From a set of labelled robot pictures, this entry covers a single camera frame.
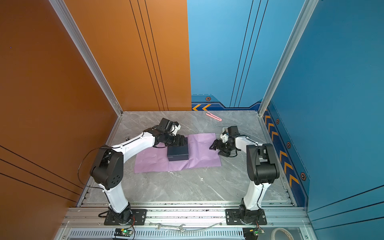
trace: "pink hair clip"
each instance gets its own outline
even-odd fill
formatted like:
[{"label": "pink hair clip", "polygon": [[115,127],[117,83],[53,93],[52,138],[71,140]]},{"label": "pink hair clip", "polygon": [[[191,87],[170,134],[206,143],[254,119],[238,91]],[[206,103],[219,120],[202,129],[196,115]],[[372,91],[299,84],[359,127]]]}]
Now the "pink hair clip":
[{"label": "pink hair clip", "polygon": [[207,112],[206,115],[210,116],[210,117],[213,118],[213,119],[216,119],[217,121],[222,121],[221,118],[219,118],[218,116],[213,115],[213,114],[210,113],[210,112]]}]

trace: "orange chevron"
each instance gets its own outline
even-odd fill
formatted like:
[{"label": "orange chevron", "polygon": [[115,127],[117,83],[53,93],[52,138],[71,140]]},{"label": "orange chevron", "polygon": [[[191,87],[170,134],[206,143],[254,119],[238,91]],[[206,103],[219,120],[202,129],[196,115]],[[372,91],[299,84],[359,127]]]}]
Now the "orange chevron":
[{"label": "orange chevron", "polygon": [[274,135],[279,136],[279,135],[277,134],[277,132],[272,131],[272,142],[273,142],[273,136],[274,136]]},{"label": "orange chevron", "polygon": [[265,116],[265,125],[266,125],[266,119],[271,118],[271,116]]},{"label": "orange chevron", "polygon": [[207,106],[203,107],[204,111],[207,111],[207,107],[211,106],[212,104],[208,104]]},{"label": "orange chevron", "polygon": [[297,182],[297,184],[300,184],[299,181],[294,177],[292,176],[291,174],[289,175],[289,186],[292,188],[292,180],[294,180],[295,182]]},{"label": "orange chevron", "polygon": [[281,162],[281,156],[282,156],[282,155],[284,155],[284,156],[288,157],[288,156],[287,156],[287,154],[286,154],[285,152],[283,152],[283,151],[280,151],[280,162]]},{"label": "orange chevron", "polygon": [[268,123],[268,132],[270,132],[271,126],[274,127],[273,123]]},{"label": "orange chevron", "polygon": [[194,108],[192,108],[195,111],[198,111],[196,108],[198,108],[201,104],[196,105]]},{"label": "orange chevron", "polygon": [[289,167],[290,169],[292,169],[293,170],[293,167],[292,167],[292,165],[290,165],[289,163],[287,163],[287,162],[284,162],[284,172],[285,173],[287,173],[287,167]]}]

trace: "purple cloth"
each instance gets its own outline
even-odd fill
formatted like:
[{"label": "purple cloth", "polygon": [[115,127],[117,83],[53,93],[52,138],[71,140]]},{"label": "purple cloth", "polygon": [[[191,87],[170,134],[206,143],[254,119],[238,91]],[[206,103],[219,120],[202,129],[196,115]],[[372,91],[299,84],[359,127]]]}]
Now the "purple cloth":
[{"label": "purple cloth", "polygon": [[214,133],[198,133],[188,135],[189,159],[168,161],[167,147],[150,147],[136,155],[134,173],[180,171],[195,167],[221,167],[218,150],[209,150],[216,140]]}]

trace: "blue wall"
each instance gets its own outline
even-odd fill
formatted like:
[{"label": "blue wall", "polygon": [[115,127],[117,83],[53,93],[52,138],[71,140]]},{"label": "blue wall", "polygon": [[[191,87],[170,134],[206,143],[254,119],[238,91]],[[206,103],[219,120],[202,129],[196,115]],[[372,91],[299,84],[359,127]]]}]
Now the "blue wall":
[{"label": "blue wall", "polygon": [[213,95],[225,107],[260,101],[303,3],[188,0],[192,95]]},{"label": "blue wall", "polygon": [[319,1],[272,98],[320,240],[384,236],[383,29],[383,1]]}]

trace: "orange wall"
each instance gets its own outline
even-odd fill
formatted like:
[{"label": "orange wall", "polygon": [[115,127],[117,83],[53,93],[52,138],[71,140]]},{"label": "orange wall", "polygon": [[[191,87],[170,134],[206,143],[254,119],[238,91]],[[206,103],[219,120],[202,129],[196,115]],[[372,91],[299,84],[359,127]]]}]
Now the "orange wall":
[{"label": "orange wall", "polygon": [[65,0],[124,111],[190,110],[186,0]]},{"label": "orange wall", "polygon": [[117,116],[48,0],[0,1],[0,33],[0,239],[49,240]]}]

